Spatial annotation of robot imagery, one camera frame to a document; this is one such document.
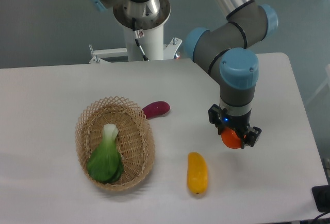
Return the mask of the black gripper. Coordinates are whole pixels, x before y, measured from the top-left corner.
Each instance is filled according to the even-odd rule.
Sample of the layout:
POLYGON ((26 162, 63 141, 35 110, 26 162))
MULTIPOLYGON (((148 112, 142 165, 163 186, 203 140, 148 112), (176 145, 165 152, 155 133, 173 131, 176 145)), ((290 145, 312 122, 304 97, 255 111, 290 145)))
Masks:
POLYGON ((216 104, 213 104, 208 110, 209 122, 217 128, 218 135, 221 135, 225 128, 229 128, 238 137, 243 137, 241 149, 246 146, 254 147, 262 132, 260 128, 250 126, 250 116, 251 111, 241 116, 229 115, 226 109, 220 109, 216 104))

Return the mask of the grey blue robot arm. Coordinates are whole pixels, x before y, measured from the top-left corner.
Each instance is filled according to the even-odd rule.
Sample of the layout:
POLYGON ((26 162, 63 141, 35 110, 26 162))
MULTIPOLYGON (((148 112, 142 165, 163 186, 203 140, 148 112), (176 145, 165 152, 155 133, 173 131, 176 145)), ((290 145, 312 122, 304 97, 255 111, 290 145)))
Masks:
MULTIPOLYGON (((210 31, 192 30, 185 52, 220 86, 220 101, 208 111, 223 143, 233 149, 253 147, 261 129, 250 125, 252 100, 259 77, 257 56, 249 47, 276 31, 278 18, 255 0, 216 0, 227 22, 210 31)), ((171 12, 169 0, 92 0, 100 11, 112 9, 124 29, 129 61, 173 58, 163 43, 163 26, 171 12)))

